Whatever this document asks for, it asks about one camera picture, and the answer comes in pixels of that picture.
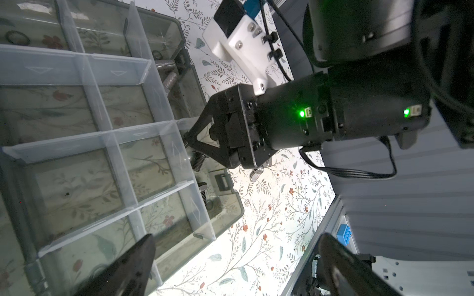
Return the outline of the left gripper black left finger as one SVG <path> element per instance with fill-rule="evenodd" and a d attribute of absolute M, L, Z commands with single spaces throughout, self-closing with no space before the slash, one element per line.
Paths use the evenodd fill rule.
<path fill-rule="evenodd" d="M 76 294 L 78 296 L 143 296 L 151 274 L 155 251 L 153 235 L 145 235 Z"/>

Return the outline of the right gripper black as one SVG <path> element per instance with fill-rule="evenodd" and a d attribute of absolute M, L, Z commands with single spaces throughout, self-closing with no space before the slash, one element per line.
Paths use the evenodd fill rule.
<path fill-rule="evenodd" d="M 260 96 L 243 84 L 213 95 L 185 140 L 226 168 L 256 168 L 282 149 L 319 150 L 340 124 L 329 77 L 320 72 Z"/>

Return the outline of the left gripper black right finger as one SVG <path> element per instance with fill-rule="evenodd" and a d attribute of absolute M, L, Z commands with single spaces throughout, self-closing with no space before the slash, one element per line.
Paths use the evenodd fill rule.
<path fill-rule="evenodd" d="M 331 234 L 319 239 L 319 286 L 333 296 L 398 296 Z"/>

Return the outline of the grey threaded bolt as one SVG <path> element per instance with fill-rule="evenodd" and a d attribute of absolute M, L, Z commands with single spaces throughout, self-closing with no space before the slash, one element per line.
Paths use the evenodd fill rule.
<path fill-rule="evenodd" d="M 192 159 L 191 159 L 191 167 L 193 171 L 200 172 L 206 159 L 207 159 L 207 155 L 198 151 L 194 151 Z"/>

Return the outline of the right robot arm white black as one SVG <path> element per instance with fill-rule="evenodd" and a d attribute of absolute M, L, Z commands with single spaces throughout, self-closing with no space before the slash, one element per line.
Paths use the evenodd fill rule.
<path fill-rule="evenodd" d="M 203 38 L 249 78 L 211 96 L 185 143 L 227 168 L 258 168 L 279 150 L 374 137 L 411 148 L 436 106 L 460 147 L 474 146 L 467 35 L 472 1 L 310 1 L 297 39 L 319 72 L 282 85 L 276 33 L 223 1 Z"/>

